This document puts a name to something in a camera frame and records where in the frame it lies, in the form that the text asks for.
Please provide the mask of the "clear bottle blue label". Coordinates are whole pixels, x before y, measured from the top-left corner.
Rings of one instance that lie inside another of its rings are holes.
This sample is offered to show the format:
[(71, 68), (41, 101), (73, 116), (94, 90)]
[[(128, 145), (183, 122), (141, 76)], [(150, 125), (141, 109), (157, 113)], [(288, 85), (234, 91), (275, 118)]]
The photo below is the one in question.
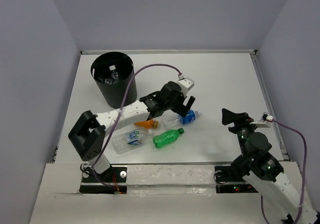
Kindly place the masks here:
[(200, 115), (201, 112), (197, 110), (190, 110), (184, 117), (178, 114), (166, 117), (162, 120), (162, 124), (167, 129), (184, 126), (197, 120)]

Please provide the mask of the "clear bottle black label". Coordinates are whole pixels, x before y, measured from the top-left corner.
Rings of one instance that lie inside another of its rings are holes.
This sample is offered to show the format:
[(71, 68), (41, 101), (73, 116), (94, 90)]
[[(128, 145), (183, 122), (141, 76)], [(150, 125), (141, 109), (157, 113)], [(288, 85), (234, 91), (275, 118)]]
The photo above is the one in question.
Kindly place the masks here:
[(114, 80), (114, 79), (111, 79), (111, 78), (104, 78), (104, 77), (99, 77), (99, 78), (98, 78), (98, 81), (99, 81), (100, 83), (108, 84), (108, 85), (118, 83), (117, 80)]

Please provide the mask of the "clear unlabelled plastic bottle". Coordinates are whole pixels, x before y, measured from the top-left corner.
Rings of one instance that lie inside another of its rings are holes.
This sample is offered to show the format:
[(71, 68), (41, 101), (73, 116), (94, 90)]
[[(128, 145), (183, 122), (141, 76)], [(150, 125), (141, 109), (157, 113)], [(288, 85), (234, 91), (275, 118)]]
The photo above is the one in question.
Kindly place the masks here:
[(110, 70), (111, 79), (113, 79), (115, 82), (118, 82), (121, 80), (121, 74), (117, 71), (115, 65), (109, 66), (109, 70)]

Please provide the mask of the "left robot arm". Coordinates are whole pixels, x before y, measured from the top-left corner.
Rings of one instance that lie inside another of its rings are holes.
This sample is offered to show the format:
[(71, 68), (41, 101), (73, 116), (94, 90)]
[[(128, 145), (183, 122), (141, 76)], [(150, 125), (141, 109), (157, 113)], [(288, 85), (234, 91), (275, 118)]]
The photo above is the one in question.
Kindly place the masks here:
[(189, 78), (178, 82), (170, 81), (160, 91), (142, 97), (128, 106), (98, 114), (83, 112), (68, 138), (82, 161), (90, 164), (94, 177), (104, 182), (112, 173), (112, 166), (104, 155), (104, 141), (109, 141), (115, 130), (160, 117), (168, 110), (185, 116), (195, 101), (191, 96), (187, 104), (184, 104), (187, 93), (194, 85), (194, 81)]

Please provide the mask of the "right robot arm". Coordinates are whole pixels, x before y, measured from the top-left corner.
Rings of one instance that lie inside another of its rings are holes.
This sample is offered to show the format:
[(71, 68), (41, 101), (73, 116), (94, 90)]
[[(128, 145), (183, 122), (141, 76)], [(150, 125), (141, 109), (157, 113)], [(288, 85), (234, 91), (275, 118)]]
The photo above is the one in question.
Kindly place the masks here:
[(234, 113), (222, 109), (221, 123), (237, 135), (241, 154), (231, 163), (230, 174), (244, 180), (267, 201), (282, 218), (283, 224), (318, 224), (320, 214), (305, 202), (305, 183), (298, 191), (287, 177), (283, 166), (270, 153), (272, 147), (258, 127), (269, 127), (275, 119), (264, 113), (259, 121), (248, 113)]

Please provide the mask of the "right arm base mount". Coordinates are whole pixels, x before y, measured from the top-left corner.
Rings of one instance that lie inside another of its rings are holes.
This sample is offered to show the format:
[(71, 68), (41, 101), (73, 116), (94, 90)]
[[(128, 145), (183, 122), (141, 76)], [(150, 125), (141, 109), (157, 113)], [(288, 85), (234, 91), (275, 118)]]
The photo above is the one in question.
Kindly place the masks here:
[(215, 166), (213, 179), (217, 194), (257, 193), (251, 184), (231, 172), (231, 166)]

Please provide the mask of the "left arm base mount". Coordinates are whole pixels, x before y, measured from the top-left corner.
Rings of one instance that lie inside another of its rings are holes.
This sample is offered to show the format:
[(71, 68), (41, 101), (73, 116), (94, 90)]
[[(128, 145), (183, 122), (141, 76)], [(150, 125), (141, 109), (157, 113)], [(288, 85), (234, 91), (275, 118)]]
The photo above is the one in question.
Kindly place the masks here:
[(82, 172), (79, 192), (82, 194), (126, 194), (127, 193), (127, 171), (128, 167), (123, 165), (112, 166), (111, 170), (102, 174), (96, 174), (89, 164), (81, 164)]

